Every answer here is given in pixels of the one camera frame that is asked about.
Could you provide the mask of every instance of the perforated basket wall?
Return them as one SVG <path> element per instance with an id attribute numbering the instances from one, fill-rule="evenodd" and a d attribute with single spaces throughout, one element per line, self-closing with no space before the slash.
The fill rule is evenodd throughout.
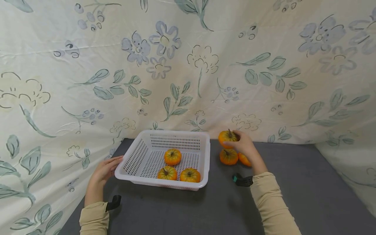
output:
<path id="1" fill-rule="evenodd" d="M 157 179 L 164 166 L 164 153 L 168 149 L 179 149 L 181 162 L 174 166 L 178 180 Z M 115 170 L 115 177 L 133 183 L 198 190 L 208 182 L 210 164 L 210 138 L 205 132 L 183 132 L 164 130 L 142 131 L 124 154 L 121 164 Z M 199 183 L 179 181 L 180 173 L 186 168 L 195 168 L 201 174 Z"/>

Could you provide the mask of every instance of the black wrist strap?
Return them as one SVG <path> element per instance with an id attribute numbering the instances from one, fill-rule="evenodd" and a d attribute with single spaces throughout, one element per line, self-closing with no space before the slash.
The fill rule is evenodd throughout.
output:
<path id="1" fill-rule="evenodd" d="M 112 202 L 107 203 L 106 211 L 110 211 L 110 210 L 113 210 L 115 208 L 118 208 L 120 206 L 120 201 L 121 201 L 121 196 L 115 195 L 112 198 Z"/>
<path id="2" fill-rule="evenodd" d="M 235 173 L 232 175 L 232 180 L 235 182 L 237 186 L 241 186 L 241 187 L 251 186 L 253 184 L 252 178 L 253 176 L 248 176 L 248 177 L 243 178 L 241 174 L 239 173 Z"/>

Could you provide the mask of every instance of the beige sleeve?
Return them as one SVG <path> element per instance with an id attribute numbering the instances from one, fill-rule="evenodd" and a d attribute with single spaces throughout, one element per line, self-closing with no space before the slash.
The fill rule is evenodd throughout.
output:
<path id="1" fill-rule="evenodd" d="M 251 193 L 261 214 L 265 235 L 301 235 L 272 173 L 254 176 Z"/>
<path id="2" fill-rule="evenodd" d="M 107 202 L 96 202 L 81 210 L 80 235 L 107 235 L 110 215 Z"/>

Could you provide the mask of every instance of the pumpkin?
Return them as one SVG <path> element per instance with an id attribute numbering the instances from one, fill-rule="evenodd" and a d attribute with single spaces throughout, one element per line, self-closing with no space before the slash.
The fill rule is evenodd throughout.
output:
<path id="1" fill-rule="evenodd" d="M 219 159 L 225 165 L 234 165 L 238 162 L 238 153 L 234 149 L 223 149 L 219 153 Z"/>
<path id="2" fill-rule="evenodd" d="M 247 167 L 251 167 L 252 166 L 251 163 L 250 163 L 250 161 L 248 160 L 248 158 L 244 154 L 238 153 L 238 158 L 239 158 L 239 161 L 241 163 L 243 163 L 244 165 L 246 165 Z"/>
<path id="3" fill-rule="evenodd" d="M 158 179 L 177 180 L 177 172 L 175 168 L 171 166 L 162 167 L 158 172 Z"/>
<path id="4" fill-rule="evenodd" d="M 182 154 L 178 149 L 169 149 L 165 152 L 164 158 L 167 165 L 175 166 L 182 160 Z"/>
<path id="5" fill-rule="evenodd" d="M 180 173 L 180 181 L 199 183 L 201 181 L 200 172 L 194 168 L 187 168 Z"/>
<path id="6" fill-rule="evenodd" d="M 219 133 L 218 136 L 219 143 L 224 147 L 225 149 L 232 149 L 231 146 L 223 144 L 225 141 L 239 141 L 238 137 L 233 133 L 232 131 L 229 130 L 224 130 L 221 133 Z"/>

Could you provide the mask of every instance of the blue flower print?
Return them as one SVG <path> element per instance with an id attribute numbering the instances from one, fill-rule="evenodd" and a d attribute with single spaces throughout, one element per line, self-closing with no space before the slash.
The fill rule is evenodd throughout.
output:
<path id="1" fill-rule="evenodd" d="M 145 64 L 149 64 L 147 56 L 150 54 L 150 44 L 145 39 L 142 40 L 136 31 L 132 34 L 132 42 L 128 38 L 123 38 L 121 49 L 129 53 L 127 58 L 129 62 L 137 61 L 137 66 L 141 65 L 143 61 Z"/>
<path id="2" fill-rule="evenodd" d="M 310 55 L 316 54 L 319 50 L 328 53 L 331 50 L 331 44 L 338 42 L 346 31 L 344 26 L 336 25 L 336 20 L 332 15 L 323 20 L 319 26 L 315 23 L 307 24 L 299 34 L 304 38 L 305 43 L 298 48 L 299 52 L 307 51 Z"/>
<path id="3" fill-rule="evenodd" d="M 157 80 L 159 77 L 166 78 L 166 73 L 171 70 L 171 66 L 165 66 L 166 58 L 161 57 L 159 61 L 155 58 L 150 58 L 150 62 L 154 67 L 148 67 L 146 71 L 152 74 L 152 79 Z"/>
<path id="4" fill-rule="evenodd" d="M 349 44 L 356 46 L 363 43 L 362 53 L 365 55 L 376 52 L 376 8 L 370 17 L 371 20 L 355 20 L 349 24 L 351 31 L 358 32 Z"/>
<path id="5" fill-rule="evenodd" d="M 341 46 L 333 48 L 333 56 L 323 57 L 319 60 L 323 66 L 321 67 L 322 73 L 331 72 L 333 75 L 338 75 L 344 70 L 356 69 L 356 63 L 351 60 L 351 57 L 358 52 L 356 47 L 350 47 L 343 51 Z"/>
<path id="6" fill-rule="evenodd" d="M 178 35 L 178 28 L 172 26 L 167 31 L 167 26 L 162 21 L 158 21 L 155 24 L 157 29 L 157 35 L 152 35 L 149 37 L 149 41 L 155 45 L 158 44 L 157 55 L 163 56 L 165 53 L 169 59 L 172 59 L 175 55 L 175 50 L 182 46 L 182 42 Z"/>

